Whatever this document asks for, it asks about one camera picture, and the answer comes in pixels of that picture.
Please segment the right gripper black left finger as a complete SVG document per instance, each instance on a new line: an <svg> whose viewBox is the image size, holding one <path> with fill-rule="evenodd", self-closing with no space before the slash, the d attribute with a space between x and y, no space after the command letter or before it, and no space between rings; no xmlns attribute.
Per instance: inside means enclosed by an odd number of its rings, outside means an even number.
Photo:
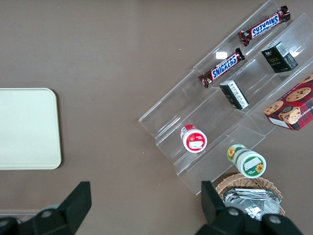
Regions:
<svg viewBox="0 0 313 235"><path fill-rule="evenodd" d="M24 235L74 235L91 208L90 182L80 182L57 207L39 212L23 223Z"/></svg>

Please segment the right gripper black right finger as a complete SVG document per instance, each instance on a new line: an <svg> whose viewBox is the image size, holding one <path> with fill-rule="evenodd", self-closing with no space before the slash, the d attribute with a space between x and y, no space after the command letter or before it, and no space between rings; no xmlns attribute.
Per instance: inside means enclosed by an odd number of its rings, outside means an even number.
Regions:
<svg viewBox="0 0 313 235"><path fill-rule="evenodd" d="M227 207L210 181L201 183L201 206L206 224L198 235L263 235L261 222L240 209Z"/></svg>

